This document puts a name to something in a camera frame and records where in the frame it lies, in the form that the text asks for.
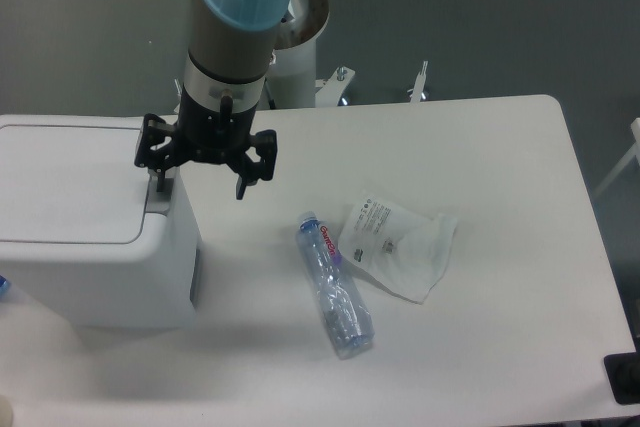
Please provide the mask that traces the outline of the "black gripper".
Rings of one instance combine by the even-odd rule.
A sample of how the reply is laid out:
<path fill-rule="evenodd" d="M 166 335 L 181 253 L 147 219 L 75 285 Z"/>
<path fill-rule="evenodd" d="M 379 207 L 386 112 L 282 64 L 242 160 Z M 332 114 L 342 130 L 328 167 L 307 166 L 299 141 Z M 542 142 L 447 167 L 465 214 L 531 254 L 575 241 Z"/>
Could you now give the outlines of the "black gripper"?
<path fill-rule="evenodd" d="M 187 162 L 226 164 L 238 176 L 236 199 L 259 181 L 271 181 L 277 158 L 277 133 L 268 129 L 250 134 L 257 103 L 241 112 L 231 107 L 210 110 L 182 89 L 176 124 L 148 113 L 143 117 L 134 165 L 156 178 L 156 191 L 164 192 L 167 172 Z"/>

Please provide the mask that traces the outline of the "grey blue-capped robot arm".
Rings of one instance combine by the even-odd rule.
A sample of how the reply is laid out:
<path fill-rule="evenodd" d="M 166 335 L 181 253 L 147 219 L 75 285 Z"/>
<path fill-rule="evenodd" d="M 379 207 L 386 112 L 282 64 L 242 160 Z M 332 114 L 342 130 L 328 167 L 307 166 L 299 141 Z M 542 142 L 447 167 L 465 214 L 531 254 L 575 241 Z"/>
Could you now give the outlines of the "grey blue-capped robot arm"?
<path fill-rule="evenodd" d="M 187 162 L 227 165 L 237 174 L 236 197 L 269 181 L 277 134 L 251 131 L 265 77 L 290 0 L 191 0 L 192 34 L 178 118 L 144 116 L 134 163 L 155 177 Z"/>

